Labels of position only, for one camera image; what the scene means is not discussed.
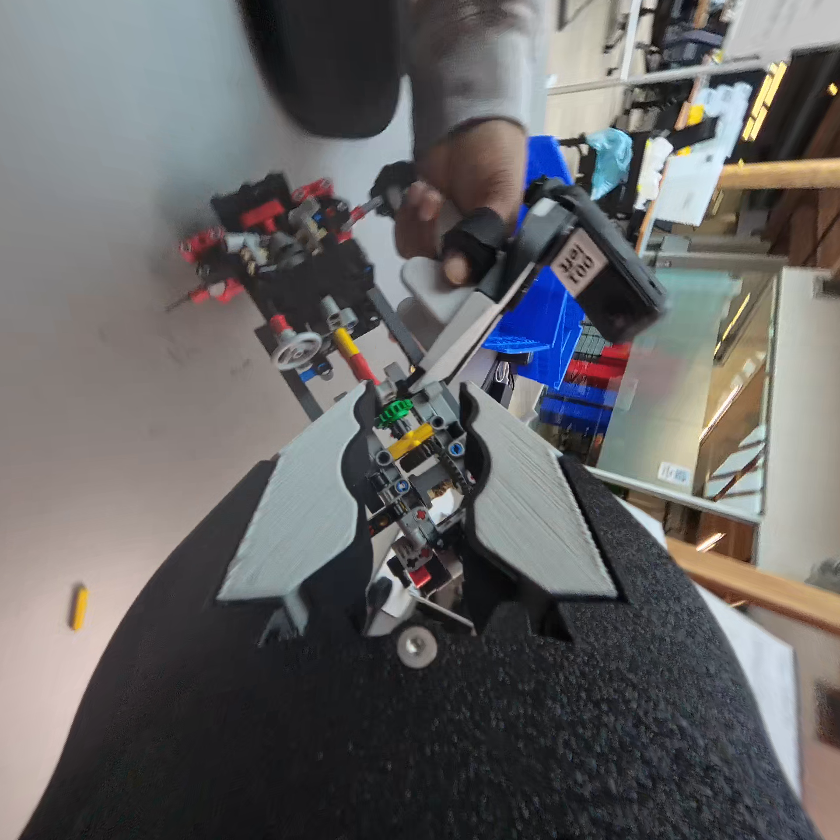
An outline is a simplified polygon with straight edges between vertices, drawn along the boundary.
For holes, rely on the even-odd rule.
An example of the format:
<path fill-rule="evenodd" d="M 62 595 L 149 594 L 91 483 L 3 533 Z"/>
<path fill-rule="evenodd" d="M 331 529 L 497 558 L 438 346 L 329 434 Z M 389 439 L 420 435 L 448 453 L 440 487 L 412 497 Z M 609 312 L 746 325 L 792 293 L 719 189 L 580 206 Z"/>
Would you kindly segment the person's left hand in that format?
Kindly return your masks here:
<path fill-rule="evenodd" d="M 488 208 L 516 223 L 527 167 L 528 132 L 517 122 L 489 119 L 439 133 L 427 115 L 413 112 L 417 179 L 395 214 L 401 257 L 438 255 L 438 220 L 447 202 L 467 217 Z"/>

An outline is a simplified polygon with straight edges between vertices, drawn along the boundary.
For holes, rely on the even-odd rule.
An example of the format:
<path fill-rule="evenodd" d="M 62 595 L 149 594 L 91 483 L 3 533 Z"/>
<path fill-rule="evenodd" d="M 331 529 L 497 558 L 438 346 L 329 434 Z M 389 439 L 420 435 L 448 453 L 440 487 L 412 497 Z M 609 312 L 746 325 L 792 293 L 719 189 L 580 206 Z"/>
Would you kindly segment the metal storage rack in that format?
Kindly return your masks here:
<path fill-rule="evenodd" d="M 733 61 L 723 44 L 732 28 L 736 39 L 763 42 L 781 37 L 797 15 L 799 2 L 641 2 L 634 41 L 632 76 Z M 693 80 L 656 82 L 622 92 L 609 126 L 624 131 L 650 127 L 662 112 L 679 115 Z"/>

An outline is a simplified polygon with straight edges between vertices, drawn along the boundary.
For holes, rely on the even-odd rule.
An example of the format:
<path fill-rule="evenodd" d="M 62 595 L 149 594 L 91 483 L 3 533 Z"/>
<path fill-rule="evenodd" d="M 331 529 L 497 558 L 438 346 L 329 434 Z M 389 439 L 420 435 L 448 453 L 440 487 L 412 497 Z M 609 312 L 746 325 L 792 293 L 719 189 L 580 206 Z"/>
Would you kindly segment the toy brick car chassis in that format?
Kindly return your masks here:
<path fill-rule="evenodd" d="M 464 503 L 475 481 L 464 466 L 466 432 L 448 382 L 410 393 L 411 375 L 392 365 L 371 371 L 354 340 L 383 323 L 413 366 L 425 351 L 375 284 L 373 265 L 352 225 L 364 215 L 334 194 L 329 179 L 291 191 L 270 173 L 211 201 L 220 225 L 181 243 L 202 284 L 186 299 L 227 301 L 246 294 L 265 323 L 257 331 L 273 365 L 298 400 L 312 397 L 303 375 L 329 376 L 329 354 L 348 365 L 357 384 L 375 390 L 369 436 L 371 467 L 364 489 L 371 543 L 395 526 L 384 577 L 408 597 L 440 610 L 462 592 Z"/>

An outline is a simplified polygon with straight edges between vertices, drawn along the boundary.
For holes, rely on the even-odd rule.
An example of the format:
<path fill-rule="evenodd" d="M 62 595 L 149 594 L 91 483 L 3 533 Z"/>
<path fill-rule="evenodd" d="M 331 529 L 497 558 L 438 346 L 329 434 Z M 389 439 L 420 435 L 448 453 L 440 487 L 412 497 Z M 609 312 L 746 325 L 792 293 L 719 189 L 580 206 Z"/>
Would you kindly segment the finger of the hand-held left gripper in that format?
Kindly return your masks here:
<path fill-rule="evenodd" d="M 501 272 L 491 272 L 484 289 L 448 287 L 441 272 L 407 272 L 406 289 L 442 326 L 422 360 L 415 363 L 407 390 L 418 393 L 458 373 L 531 278 L 531 272 L 522 272 L 507 283 Z"/>

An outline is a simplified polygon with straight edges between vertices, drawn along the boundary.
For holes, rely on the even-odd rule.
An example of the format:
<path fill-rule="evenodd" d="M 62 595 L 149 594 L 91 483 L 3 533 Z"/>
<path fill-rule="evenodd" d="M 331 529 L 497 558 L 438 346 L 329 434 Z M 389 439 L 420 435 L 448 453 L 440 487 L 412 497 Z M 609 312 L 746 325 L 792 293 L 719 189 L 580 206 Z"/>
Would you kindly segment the white cardboard box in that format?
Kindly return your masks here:
<path fill-rule="evenodd" d="M 667 138 L 647 140 L 637 178 L 634 209 L 653 207 L 653 218 L 699 226 L 718 184 L 725 157 L 717 140 L 677 154 Z"/>

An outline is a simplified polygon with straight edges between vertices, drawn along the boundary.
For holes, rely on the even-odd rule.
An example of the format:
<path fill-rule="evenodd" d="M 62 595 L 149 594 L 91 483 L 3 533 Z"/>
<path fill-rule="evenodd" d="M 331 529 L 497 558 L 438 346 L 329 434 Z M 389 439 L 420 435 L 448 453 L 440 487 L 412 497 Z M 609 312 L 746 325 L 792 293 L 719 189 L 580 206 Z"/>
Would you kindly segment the stack of red blue bins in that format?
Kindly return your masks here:
<path fill-rule="evenodd" d="M 590 438 L 603 437 L 613 417 L 632 344 L 577 350 L 560 385 L 548 390 L 539 407 L 543 424 Z"/>

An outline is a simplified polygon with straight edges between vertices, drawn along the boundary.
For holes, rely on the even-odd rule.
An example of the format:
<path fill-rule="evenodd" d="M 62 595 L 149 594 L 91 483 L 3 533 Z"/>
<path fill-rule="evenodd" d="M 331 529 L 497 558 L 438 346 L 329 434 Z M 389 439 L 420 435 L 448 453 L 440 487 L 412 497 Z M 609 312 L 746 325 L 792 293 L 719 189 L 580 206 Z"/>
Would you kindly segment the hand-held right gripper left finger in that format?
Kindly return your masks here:
<path fill-rule="evenodd" d="M 364 624 L 374 409 L 373 384 L 358 384 L 278 454 L 216 594 L 223 604 L 273 606 L 260 647 Z"/>

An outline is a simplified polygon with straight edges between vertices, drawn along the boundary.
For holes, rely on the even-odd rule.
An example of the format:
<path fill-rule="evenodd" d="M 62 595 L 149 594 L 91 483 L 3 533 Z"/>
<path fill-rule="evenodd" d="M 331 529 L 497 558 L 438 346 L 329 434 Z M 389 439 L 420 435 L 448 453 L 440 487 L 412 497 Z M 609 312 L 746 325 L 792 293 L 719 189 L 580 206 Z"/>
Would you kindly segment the person's left forearm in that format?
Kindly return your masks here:
<path fill-rule="evenodd" d="M 544 1 L 405 2 L 403 47 L 413 95 L 413 151 L 472 125 L 528 129 L 541 77 Z"/>

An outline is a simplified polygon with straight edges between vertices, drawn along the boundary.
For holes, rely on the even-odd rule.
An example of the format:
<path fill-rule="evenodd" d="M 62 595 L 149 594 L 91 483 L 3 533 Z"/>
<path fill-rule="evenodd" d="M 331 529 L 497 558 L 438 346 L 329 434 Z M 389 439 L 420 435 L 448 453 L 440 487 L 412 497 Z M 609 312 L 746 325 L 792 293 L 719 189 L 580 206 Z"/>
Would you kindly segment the wooden handrail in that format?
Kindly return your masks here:
<path fill-rule="evenodd" d="M 722 190 L 823 190 L 839 188 L 838 157 L 725 165 L 717 186 Z"/>
<path fill-rule="evenodd" d="M 759 570 L 749 563 L 667 538 L 672 559 L 696 583 L 722 599 L 731 598 L 798 623 L 839 635 L 839 595 Z"/>

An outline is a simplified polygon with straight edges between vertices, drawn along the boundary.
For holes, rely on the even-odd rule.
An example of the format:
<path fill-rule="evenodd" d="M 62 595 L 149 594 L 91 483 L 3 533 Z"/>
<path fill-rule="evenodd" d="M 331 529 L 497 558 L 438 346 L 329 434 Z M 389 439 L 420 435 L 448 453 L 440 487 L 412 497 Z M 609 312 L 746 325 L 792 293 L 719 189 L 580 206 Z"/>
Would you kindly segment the white desk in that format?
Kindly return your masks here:
<path fill-rule="evenodd" d="M 266 173 L 353 203 L 411 154 L 306 136 L 235 2 L 2 2 L 2 838 L 42 795 L 112 634 L 184 537 L 307 417 L 249 300 L 166 311 L 208 199 Z M 89 589 L 85 626 L 69 628 Z"/>

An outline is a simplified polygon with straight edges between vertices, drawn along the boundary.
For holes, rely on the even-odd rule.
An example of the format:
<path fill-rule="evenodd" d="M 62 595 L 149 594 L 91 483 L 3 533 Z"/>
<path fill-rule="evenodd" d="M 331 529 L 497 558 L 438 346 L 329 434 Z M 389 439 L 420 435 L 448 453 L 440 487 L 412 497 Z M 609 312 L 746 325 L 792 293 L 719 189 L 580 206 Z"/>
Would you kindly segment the teal cloth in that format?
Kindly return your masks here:
<path fill-rule="evenodd" d="M 597 202 L 626 182 L 634 156 L 633 140 L 620 129 L 606 128 L 586 134 L 584 144 L 595 153 L 590 198 Z"/>

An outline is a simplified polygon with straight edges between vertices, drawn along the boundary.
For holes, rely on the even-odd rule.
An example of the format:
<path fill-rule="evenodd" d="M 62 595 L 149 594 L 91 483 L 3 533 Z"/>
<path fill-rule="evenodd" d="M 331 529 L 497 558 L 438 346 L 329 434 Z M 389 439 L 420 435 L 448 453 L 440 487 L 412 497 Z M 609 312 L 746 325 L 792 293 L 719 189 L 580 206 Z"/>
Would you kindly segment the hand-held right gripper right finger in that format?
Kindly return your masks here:
<path fill-rule="evenodd" d="M 560 605 L 623 599 L 560 453 L 477 385 L 459 387 L 464 466 L 466 609 L 481 634 L 498 607 L 519 605 L 536 634 L 567 634 Z"/>

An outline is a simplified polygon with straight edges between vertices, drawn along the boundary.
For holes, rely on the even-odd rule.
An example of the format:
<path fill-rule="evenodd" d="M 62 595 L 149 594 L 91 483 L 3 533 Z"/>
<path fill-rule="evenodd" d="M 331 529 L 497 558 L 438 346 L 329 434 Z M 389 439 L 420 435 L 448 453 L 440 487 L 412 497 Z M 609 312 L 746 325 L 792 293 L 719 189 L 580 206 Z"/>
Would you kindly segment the glass partition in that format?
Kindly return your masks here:
<path fill-rule="evenodd" d="M 758 524 L 778 271 L 657 268 L 666 314 L 631 344 L 596 472 Z"/>

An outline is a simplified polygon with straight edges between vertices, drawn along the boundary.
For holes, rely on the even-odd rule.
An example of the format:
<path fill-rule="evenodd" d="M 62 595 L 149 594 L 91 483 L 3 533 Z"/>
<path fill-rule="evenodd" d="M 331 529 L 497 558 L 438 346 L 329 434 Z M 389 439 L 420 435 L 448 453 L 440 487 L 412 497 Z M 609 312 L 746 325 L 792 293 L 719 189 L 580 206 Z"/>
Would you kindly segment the blue plastic crate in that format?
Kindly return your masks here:
<path fill-rule="evenodd" d="M 548 176 L 571 184 L 572 177 L 558 140 L 533 135 L 528 141 L 525 185 Z M 583 311 L 550 266 L 542 268 L 519 304 L 505 313 L 482 349 L 505 354 L 531 354 L 519 373 L 557 391 L 581 336 Z"/>

